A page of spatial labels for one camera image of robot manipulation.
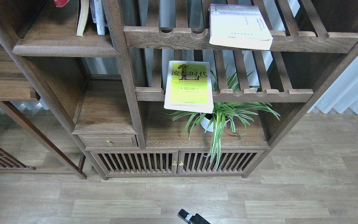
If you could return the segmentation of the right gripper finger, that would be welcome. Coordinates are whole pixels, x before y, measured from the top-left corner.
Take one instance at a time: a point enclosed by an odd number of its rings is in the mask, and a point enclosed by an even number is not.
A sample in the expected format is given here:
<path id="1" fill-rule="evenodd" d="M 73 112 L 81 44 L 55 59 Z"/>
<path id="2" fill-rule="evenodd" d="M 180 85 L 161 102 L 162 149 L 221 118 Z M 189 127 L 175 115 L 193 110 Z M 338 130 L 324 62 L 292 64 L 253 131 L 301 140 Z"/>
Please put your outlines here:
<path id="1" fill-rule="evenodd" d="M 204 219 L 198 213 L 196 213 L 195 215 L 192 215 L 184 209 L 181 209 L 178 212 L 178 217 L 181 218 L 184 222 L 186 222 L 188 224 L 210 224 L 209 221 Z"/>

